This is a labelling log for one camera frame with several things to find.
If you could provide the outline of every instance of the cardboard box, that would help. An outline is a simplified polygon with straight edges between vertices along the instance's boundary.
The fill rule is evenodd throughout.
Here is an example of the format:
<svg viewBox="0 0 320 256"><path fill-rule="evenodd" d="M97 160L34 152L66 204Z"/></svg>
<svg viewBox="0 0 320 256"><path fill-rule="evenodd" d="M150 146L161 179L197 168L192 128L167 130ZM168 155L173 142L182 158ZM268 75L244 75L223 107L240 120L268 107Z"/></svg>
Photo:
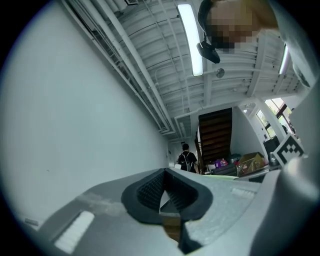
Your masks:
<svg viewBox="0 0 320 256"><path fill-rule="evenodd" d="M241 177L249 173L255 172L264 166L264 156L259 152L245 154L240 158L237 164L238 176Z"/></svg>

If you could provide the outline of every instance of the wooden stairs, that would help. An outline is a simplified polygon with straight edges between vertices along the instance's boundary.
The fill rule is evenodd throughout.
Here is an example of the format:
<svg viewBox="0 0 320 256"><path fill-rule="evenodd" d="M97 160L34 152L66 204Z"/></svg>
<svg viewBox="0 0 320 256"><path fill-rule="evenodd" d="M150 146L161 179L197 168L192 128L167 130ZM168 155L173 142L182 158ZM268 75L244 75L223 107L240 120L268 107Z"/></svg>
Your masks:
<svg viewBox="0 0 320 256"><path fill-rule="evenodd" d="M199 116L200 144L204 165L230 154L232 108Z"/></svg>

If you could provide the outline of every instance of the purple bag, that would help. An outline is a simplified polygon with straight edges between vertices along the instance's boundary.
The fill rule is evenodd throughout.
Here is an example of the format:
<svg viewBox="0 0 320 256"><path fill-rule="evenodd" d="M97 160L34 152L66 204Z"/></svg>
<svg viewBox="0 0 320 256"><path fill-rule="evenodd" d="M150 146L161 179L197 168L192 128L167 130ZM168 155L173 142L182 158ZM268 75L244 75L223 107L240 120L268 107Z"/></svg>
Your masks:
<svg viewBox="0 0 320 256"><path fill-rule="evenodd" d="M224 159L218 159L214 161L215 168L220 168L222 166L226 166L228 162Z"/></svg>

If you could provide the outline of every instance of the white wall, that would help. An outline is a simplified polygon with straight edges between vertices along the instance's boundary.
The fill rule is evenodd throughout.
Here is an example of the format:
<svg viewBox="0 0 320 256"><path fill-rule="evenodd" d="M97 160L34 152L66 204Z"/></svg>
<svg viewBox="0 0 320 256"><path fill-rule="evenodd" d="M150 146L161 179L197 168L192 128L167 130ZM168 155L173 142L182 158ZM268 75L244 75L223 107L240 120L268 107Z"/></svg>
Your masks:
<svg viewBox="0 0 320 256"><path fill-rule="evenodd" d="M168 165L167 141L58 3L7 64L0 164L18 216L42 222L96 184Z"/></svg>
<svg viewBox="0 0 320 256"><path fill-rule="evenodd" d="M232 109L232 135L230 143L232 154L260 152L266 155L263 144L259 141L253 127L244 113L238 108Z"/></svg>
<svg viewBox="0 0 320 256"><path fill-rule="evenodd" d="M178 157L182 153L182 145L180 142L170 143L169 148L171 151L171 155L169 156L170 162L176 163L176 161L178 160Z"/></svg>
<svg viewBox="0 0 320 256"><path fill-rule="evenodd" d="M301 101L304 99L302 95L293 95L293 96L287 96L287 97L281 97L281 99L284 101L284 103L289 107L289 109L295 109Z"/></svg>
<svg viewBox="0 0 320 256"><path fill-rule="evenodd" d="M252 125L252 128L255 131L255 134L257 135L259 141L263 143L270 139L267 130L265 129L265 127L263 126L256 114L252 118L249 118L249 122Z"/></svg>
<svg viewBox="0 0 320 256"><path fill-rule="evenodd" d="M177 161L176 159L176 143L172 144L172 143L168 143L168 162L169 162L169 167L174 167L175 163Z"/></svg>

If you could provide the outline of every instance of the ceiling light fixture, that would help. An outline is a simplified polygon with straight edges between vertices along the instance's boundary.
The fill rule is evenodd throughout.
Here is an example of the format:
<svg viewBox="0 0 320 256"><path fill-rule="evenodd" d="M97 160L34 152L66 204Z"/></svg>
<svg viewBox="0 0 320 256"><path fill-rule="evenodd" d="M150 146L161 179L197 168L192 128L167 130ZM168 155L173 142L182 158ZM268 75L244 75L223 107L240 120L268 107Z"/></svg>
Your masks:
<svg viewBox="0 0 320 256"><path fill-rule="evenodd" d="M191 5L187 3L178 4L177 9L182 19L184 32L188 41L192 63L192 74L194 77L202 76L204 70L202 65L202 57L197 48L197 43L200 42L200 39L194 12Z"/></svg>
<svg viewBox="0 0 320 256"><path fill-rule="evenodd" d="M281 75L288 67L289 64L289 52L288 52L288 47L287 45L284 46L284 52L283 52L283 57L282 57L282 62L279 70L279 74Z"/></svg>
<svg viewBox="0 0 320 256"><path fill-rule="evenodd" d="M182 122L180 123L180 127L181 127L181 130L182 130L181 131L181 133L182 133L181 135L186 138L187 137L186 136L186 129L185 129L185 125Z"/></svg>

